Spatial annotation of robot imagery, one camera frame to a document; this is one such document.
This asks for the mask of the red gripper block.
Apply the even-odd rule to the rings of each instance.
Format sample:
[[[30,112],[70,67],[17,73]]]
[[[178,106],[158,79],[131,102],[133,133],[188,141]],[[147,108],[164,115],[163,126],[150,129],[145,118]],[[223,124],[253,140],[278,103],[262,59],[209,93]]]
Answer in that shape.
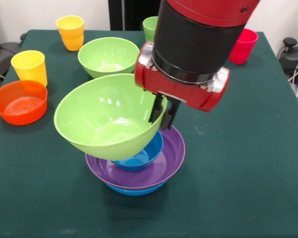
[[[184,84],[163,75],[154,65],[152,53],[153,42],[144,43],[135,65],[135,83],[154,94],[163,94],[155,96],[150,123],[159,122],[160,129],[167,130],[173,124],[181,101],[189,107],[209,112],[221,100],[229,82],[228,69],[221,67],[205,84]],[[167,100],[170,108],[166,110]]]

